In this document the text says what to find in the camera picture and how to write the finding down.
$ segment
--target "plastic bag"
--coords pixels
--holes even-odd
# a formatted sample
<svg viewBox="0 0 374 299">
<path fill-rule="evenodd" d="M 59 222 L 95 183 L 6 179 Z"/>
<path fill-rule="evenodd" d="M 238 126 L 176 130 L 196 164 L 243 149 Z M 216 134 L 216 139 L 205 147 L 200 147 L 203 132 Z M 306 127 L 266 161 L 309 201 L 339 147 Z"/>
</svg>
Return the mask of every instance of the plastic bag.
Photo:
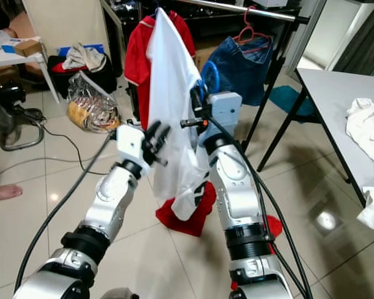
<svg viewBox="0 0 374 299">
<path fill-rule="evenodd" d="M 79 71 L 69 79 L 68 117 L 86 131 L 107 133 L 120 126 L 118 103 Z"/>
</svg>

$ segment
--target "red shirt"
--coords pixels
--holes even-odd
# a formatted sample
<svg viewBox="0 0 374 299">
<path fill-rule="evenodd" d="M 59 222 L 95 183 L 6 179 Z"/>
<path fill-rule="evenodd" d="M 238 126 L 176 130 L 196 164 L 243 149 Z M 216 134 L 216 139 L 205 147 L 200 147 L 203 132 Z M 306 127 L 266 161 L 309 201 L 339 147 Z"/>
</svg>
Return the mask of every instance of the red shirt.
<svg viewBox="0 0 374 299">
<path fill-rule="evenodd" d="M 194 42 L 187 24 L 176 12 L 170 12 L 175 28 L 179 32 L 184 44 L 191 56 L 195 55 Z M 127 46 L 126 59 L 124 62 L 124 77 L 127 81 L 137 86 L 139 116 L 141 126 L 146 130 L 149 114 L 149 86 L 151 76 L 151 62 L 145 53 L 151 37 L 155 19 L 145 17 L 133 30 Z"/>
</svg>

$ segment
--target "person's foot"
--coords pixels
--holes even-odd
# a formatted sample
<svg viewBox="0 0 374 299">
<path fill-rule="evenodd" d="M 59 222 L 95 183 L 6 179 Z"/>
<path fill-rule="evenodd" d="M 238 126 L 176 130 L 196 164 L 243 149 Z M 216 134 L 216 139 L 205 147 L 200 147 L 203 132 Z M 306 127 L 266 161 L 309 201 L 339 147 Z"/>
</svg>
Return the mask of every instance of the person's foot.
<svg viewBox="0 0 374 299">
<path fill-rule="evenodd" d="M 18 185 L 0 186 L 0 201 L 22 195 L 22 188 Z"/>
</svg>

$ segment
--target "blue jeans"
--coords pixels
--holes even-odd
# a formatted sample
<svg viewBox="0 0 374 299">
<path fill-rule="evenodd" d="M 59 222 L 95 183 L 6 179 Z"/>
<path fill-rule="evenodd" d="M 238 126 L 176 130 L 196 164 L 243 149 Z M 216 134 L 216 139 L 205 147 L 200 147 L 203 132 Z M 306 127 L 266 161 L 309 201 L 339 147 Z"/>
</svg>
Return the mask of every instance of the blue jeans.
<svg viewBox="0 0 374 299">
<path fill-rule="evenodd" d="M 243 53 L 268 44 L 267 48 Z M 220 92 L 236 92 L 242 96 L 242 103 L 260 105 L 272 54 L 272 41 L 265 37 L 259 37 L 245 45 L 238 45 L 231 37 L 227 37 L 209 57 L 220 75 Z M 207 72 L 205 82 L 210 92 L 214 86 L 214 76 L 211 71 Z"/>
</svg>

